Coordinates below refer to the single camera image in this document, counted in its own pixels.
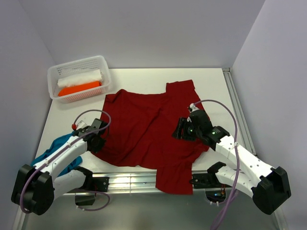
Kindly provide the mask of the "dark red t shirt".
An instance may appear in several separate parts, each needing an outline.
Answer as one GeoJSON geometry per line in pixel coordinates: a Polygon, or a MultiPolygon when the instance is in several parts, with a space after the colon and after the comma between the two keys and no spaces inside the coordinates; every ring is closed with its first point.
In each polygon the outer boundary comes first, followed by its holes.
{"type": "Polygon", "coordinates": [[[109,134],[97,158],[118,167],[156,170],[156,188],[175,195],[193,193],[192,164],[208,147],[172,137],[188,106],[199,101],[193,81],[167,83],[161,94],[119,90],[105,97],[101,118],[109,134]]]}

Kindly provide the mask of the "white plastic basket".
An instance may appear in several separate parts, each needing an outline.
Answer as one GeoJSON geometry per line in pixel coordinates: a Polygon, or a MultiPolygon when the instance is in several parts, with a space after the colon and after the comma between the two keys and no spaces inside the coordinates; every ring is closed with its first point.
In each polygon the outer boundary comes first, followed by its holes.
{"type": "Polygon", "coordinates": [[[103,56],[94,56],[52,66],[47,71],[52,100],[71,103],[108,92],[111,74],[103,56]]]}

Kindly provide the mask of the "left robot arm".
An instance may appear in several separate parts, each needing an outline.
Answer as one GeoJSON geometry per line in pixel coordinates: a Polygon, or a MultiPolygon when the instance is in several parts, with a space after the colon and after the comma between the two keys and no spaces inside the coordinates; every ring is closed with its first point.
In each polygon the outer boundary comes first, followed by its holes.
{"type": "Polygon", "coordinates": [[[99,152],[106,142],[101,136],[109,126],[109,122],[96,118],[90,126],[69,134],[68,139],[49,156],[33,166],[23,165],[17,173],[11,201],[26,214],[42,215],[63,194],[74,189],[92,189],[93,172],[89,169],[74,166],[66,174],[62,172],[87,151],[99,152]]]}

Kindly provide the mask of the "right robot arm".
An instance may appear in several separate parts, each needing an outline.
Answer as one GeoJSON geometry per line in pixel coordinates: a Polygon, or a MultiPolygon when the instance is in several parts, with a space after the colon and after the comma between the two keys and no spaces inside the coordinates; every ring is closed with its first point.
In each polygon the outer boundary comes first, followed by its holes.
{"type": "Polygon", "coordinates": [[[189,117],[181,117],[172,136],[185,141],[201,141],[216,153],[225,156],[238,170],[223,162],[217,162],[206,173],[192,177],[194,188],[211,188],[225,184],[252,198],[257,208],[272,214],[291,197],[288,175],[282,167],[274,168],[261,161],[238,144],[221,126],[213,126],[204,110],[191,111],[189,117]]]}

